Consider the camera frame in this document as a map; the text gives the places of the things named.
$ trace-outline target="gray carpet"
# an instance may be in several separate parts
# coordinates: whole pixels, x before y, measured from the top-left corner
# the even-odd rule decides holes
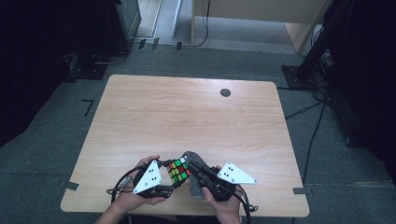
[[[1,223],[93,223],[100,214],[65,213],[64,189],[112,74],[273,81],[286,87],[281,65],[299,65],[304,56],[220,49],[137,47],[111,64],[103,80],[62,83],[30,127],[0,148]],[[317,102],[310,91],[279,90],[285,115]],[[85,117],[89,102],[92,109]],[[300,173],[320,106],[288,119]],[[345,146],[331,105],[326,105],[307,166],[305,186],[311,213],[305,218],[254,217],[253,223],[394,223],[396,190],[383,163],[364,148]]]

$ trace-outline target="black tape mark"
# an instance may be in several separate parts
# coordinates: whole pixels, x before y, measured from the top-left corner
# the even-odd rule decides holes
[[[294,194],[305,194],[308,196],[312,196],[312,190],[305,189],[305,188],[293,188],[293,193]]]
[[[158,42],[160,42],[160,38],[159,38],[159,37],[157,37],[157,38],[154,39],[154,43],[152,43],[151,50],[157,49],[157,47],[158,47]]]
[[[58,186],[64,189],[78,190],[79,184],[70,181],[61,180]]]
[[[90,105],[88,106],[87,112],[85,112],[84,117],[87,117],[88,113],[90,113],[91,107],[93,105],[93,100],[86,100],[86,99],[82,99],[83,102],[91,102]]]
[[[181,50],[181,42],[177,42],[176,50]]]
[[[139,49],[142,49],[143,47],[145,47],[145,44],[146,44],[146,39],[142,39],[139,44]]]

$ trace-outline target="table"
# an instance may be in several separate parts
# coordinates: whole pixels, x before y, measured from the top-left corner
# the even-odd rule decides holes
[[[209,17],[285,22],[296,52],[300,52],[332,0],[210,0]],[[191,44],[194,45],[195,17],[206,17],[208,0],[192,0]],[[173,34],[183,0],[178,0]]]
[[[106,189],[140,159],[178,159],[187,150],[209,166],[230,161],[256,178],[258,185],[243,186],[259,206],[253,216],[309,214],[305,195],[293,193],[303,185],[274,83],[127,75],[110,77],[70,179],[79,188],[65,191],[61,207],[102,213],[110,205]],[[165,203],[133,213],[213,215],[189,188],[190,180]]]

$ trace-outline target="floor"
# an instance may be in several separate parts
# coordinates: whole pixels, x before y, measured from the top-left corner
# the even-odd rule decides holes
[[[149,43],[150,41],[152,42],[153,38],[160,38],[160,44],[176,45],[177,42],[182,42],[183,46],[190,46],[191,1],[183,1],[174,37],[172,37],[172,28],[177,9],[177,0],[165,0],[162,4],[159,4],[161,1],[139,1],[142,24],[136,40],[146,38]],[[159,12],[158,23],[155,23],[153,21],[155,21],[154,18],[157,16],[157,11]],[[205,38],[204,22],[205,18],[195,18],[195,45],[200,44]],[[143,33],[141,30],[151,29],[154,31],[152,35],[139,34]],[[202,48],[296,54],[283,22],[209,18],[208,30],[208,40],[203,44]],[[310,47],[310,43],[307,43],[301,54],[306,55]]]
[[[175,50],[165,46],[178,41],[184,46],[190,43],[189,1],[185,1],[181,10],[175,38],[171,37],[176,5],[177,0],[163,1],[154,33],[163,45],[156,50],[133,47],[122,61],[108,66],[103,80],[62,83],[29,128],[0,148],[1,223],[93,223],[101,215],[62,211],[64,188],[60,183],[69,180],[73,173],[111,75],[272,81],[281,88],[286,87],[281,65],[299,65],[304,60],[304,55],[294,52],[284,25],[276,22],[260,22],[257,23],[260,29],[256,25],[250,29],[245,21],[210,19],[209,28],[216,27],[216,22],[224,26],[209,31],[206,49]],[[226,31],[226,24],[231,22],[241,22],[238,26],[246,29],[244,33],[239,29],[239,33]],[[196,33],[199,42],[205,33],[199,28]],[[311,91],[279,89],[278,93],[285,115],[318,102]],[[87,99],[93,101],[92,107]],[[310,192],[309,216],[254,217],[253,223],[395,223],[396,190],[383,162],[367,149],[345,145],[343,128],[331,105],[324,107],[319,123],[320,112],[320,106],[316,106],[287,119],[300,174],[305,174],[304,186]],[[309,143],[318,123],[308,157]]]

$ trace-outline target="grommet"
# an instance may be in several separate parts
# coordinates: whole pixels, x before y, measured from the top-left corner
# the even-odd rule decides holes
[[[230,92],[229,90],[227,90],[227,89],[222,89],[222,90],[220,91],[220,94],[221,94],[222,96],[224,96],[224,97],[229,97],[229,96],[231,95],[231,92]]]

